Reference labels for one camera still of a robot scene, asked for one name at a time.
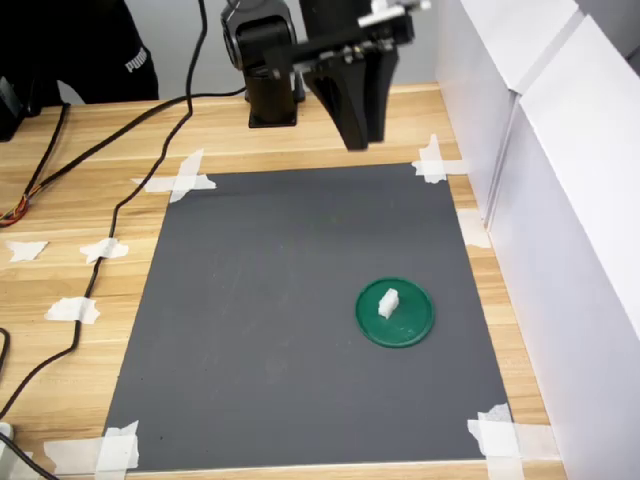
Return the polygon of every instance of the masking tape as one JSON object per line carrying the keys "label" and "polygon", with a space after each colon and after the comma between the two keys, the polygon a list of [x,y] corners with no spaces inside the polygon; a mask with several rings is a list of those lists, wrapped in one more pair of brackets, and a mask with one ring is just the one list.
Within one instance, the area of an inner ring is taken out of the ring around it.
{"label": "masking tape", "polygon": [[102,438],[45,442],[56,475],[95,475],[96,480],[123,480],[127,470],[138,468],[138,422],[109,428]]}
{"label": "masking tape", "polygon": [[468,173],[463,160],[442,159],[438,136],[431,135],[429,145],[420,149],[420,160],[411,165],[416,169],[417,177],[424,177],[427,183],[438,183],[447,180],[447,175],[466,175]]}
{"label": "masking tape", "polygon": [[9,260],[15,262],[30,262],[35,260],[44,250],[49,242],[4,242],[7,248],[13,252],[13,257]]}
{"label": "masking tape", "polygon": [[96,309],[96,301],[85,297],[62,298],[54,303],[45,314],[46,320],[56,322],[75,322],[93,325],[100,316]]}
{"label": "masking tape", "polygon": [[[185,159],[180,165],[176,177],[156,177],[147,182],[144,189],[149,193],[171,192],[169,203],[182,200],[191,190],[214,190],[215,182],[209,180],[206,175],[198,175],[204,150],[198,150]],[[133,178],[132,181],[140,185],[142,178]]]}
{"label": "masking tape", "polygon": [[482,223],[480,211],[472,208],[461,208],[457,213],[465,245],[491,248],[491,240]]}
{"label": "masking tape", "polygon": [[513,423],[507,404],[478,413],[467,428],[487,458],[491,480],[524,480],[523,461],[561,460],[552,428]]}
{"label": "masking tape", "polygon": [[[31,470],[31,467],[20,460],[15,453],[13,455],[13,469],[9,475],[9,480],[38,480],[40,476]],[[25,455],[29,458],[33,458],[32,452],[25,452]]]}
{"label": "masking tape", "polygon": [[80,249],[87,256],[87,263],[93,263],[98,258],[120,258],[129,253],[129,247],[120,243],[115,238],[105,238],[93,245],[87,245]]}

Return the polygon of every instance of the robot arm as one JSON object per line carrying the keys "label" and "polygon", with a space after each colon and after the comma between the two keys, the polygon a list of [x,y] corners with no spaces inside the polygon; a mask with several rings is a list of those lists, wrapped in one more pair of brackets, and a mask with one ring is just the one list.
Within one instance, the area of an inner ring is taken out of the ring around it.
{"label": "robot arm", "polygon": [[370,142],[383,141],[398,47],[414,39],[411,12],[430,3],[300,0],[300,6],[309,38],[305,43],[297,42],[283,0],[237,0],[223,12],[231,60],[247,81],[250,126],[295,125],[295,120],[282,120],[294,118],[296,103],[304,98],[302,77],[347,149],[366,150]]}

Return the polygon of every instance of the white box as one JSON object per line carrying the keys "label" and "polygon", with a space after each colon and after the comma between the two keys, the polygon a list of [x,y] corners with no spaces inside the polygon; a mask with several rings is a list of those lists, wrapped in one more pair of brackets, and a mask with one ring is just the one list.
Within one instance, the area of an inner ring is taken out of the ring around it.
{"label": "white box", "polygon": [[446,0],[440,83],[483,218],[519,94],[582,18],[573,0]]}
{"label": "white box", "polygon": [[490,233],[570,479],[640,478],[640,79],[591,18],[517,108]]}

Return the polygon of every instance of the green plate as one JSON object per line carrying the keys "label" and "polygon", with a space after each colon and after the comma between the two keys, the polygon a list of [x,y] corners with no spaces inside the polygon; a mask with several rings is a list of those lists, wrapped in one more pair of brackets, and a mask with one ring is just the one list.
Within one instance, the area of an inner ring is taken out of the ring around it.
{"label": "green plate", "polygon": [[[400,303],[387,320],[378,315],[378,305],[387,290],[398,291]],[[362,333],[388,348],[405,348],[420,343],[435,320],[429,294],[402,278],[381,278],[365,288],[356,302],[356,318]]]}

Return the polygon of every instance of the wooden table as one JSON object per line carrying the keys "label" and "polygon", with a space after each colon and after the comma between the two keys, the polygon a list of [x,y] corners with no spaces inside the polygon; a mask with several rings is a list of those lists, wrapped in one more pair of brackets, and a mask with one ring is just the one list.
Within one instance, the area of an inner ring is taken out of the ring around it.
{"label": "wooden table", "polygon": [[[116,131],[152,103],[72,107],[46,172],[52,172]],[[162,141],[184,114],[180,105],[150,119],[72,171],[34,202],[27,217],[0,231],[0,325],[12,334],[2,376],[4,404],[25,374],[44,358],[68,347],[73,325],[44,320],[62,297],[82,296],[91,265],[79,248],[108,234],[112,209],[128,195],[131,178],[143,177],[158,157]],[[28,119],[15,138],[0,145],[0,210],[19,199],[50,140],[59,109]],[[406,163],[438,135],[445,160],[460,153],[437,85],[399,87],[389,103],[386,142],[366,153],[348,153],[314,99],[301,106],[297,128],[249,130],[248,106],[240,97],[196,101],[196,114],[175,138],[159,175],[175,175],[182,160],[204,148],[201,172]],[[457,208],[475,208],[466,176],[449,177]],[[27,387],[5,421],[18,444],[35,452],[51,471],[43,442],[99,437],[114,392],[167,207],[167,194],[141,193],[120,213],[116,236],[130,246],[125,258],[102,266],[93,298],[101,316],[85,326],[78,350],[43,370]],[[43,241],[36,261],[9,263],[4,241]],[[518,423],[548,424],[527,352],[491,249],[468,247],[491,338]],[[528,479],[563,479],[560,462],[525,465]],[[484,461],[306,467],[225,472],[173,473],[133,478],[384,478],[485,479]]]}

